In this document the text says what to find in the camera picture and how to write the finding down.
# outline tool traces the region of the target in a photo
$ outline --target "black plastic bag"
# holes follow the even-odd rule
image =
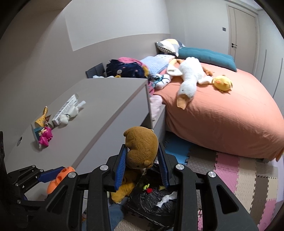
[[[150,184],[152,188],[151,193],[143,191],[143,186]],[[160,169],[158,164],[154,164],[147,173],[142,176],[137,183],[136,187],[132,190],[126,206],[131,211],[141,215],[156,225],[165,228],[174,226],[174,219],[176,213],[176,201],[170,200],[164,203],[161,208],[156,204],[162,200],[165,195],[170,195],[173,191],[161,190],[158,188],[162,184]]]

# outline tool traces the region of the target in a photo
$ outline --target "orange plastic toy with holes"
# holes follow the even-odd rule
[[[54,189],[59,185],[59,183],[67,176],[70,172],[75,172],[75,169],[72,167],[67,167],[62,169],[58,175],[56,176],[55,180],[52,180],[47,187],[47,194],[51,194]]]

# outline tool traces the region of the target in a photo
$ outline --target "magenta plastic figure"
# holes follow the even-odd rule
[[[48,142],[51,140],[51,138],[53,137],[52,132],[51,132],[51,128],[50,127],[45,127],[44,129],[41,130],[41,136],[39,138],[39,143],[41,145],[44,145],[46,147],[48,147]]]

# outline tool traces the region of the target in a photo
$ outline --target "teal pillow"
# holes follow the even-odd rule
[[[233,60],[233,57],[227,57],[230,55],[225,55],[222,53],[214,52],[211,50],[207,51],[199,51],[194,49],[190,49],[187,47],[182,47],[179,49],[179,59],[186,59],[187,57],[195,57],[197,58],[201,63],[208,63],[212,64],[218,67],[224,67],[231,71],[237,71],[236,64]]]
[[[221,56],[223,56],[227,59],[231,59],[231,60],[234,61],[234,58],[231,55],[226,55],[226,54],[223,54],[223,53],[211,51],[211,50],[208,50],[208,49],[202,49],[202,48],[195,48],[195,47],[185,47],[185,48],[188,49],[188,50],[205,51],[205,52],[209,52],[211,54],[221,55]]]

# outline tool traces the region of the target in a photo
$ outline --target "peach blanket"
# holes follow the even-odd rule
[[[221,93],[213,85],[198,85],[193,101],[182,110],[176,106],[182,79],[174,77],[155,92],[166,104],[169,129],[185,140],[219,152],[278,160],[284,148],[284,119],[265,87],[245,71],[202,66],[214,71],[213,77],[229,77],[232,91]]]

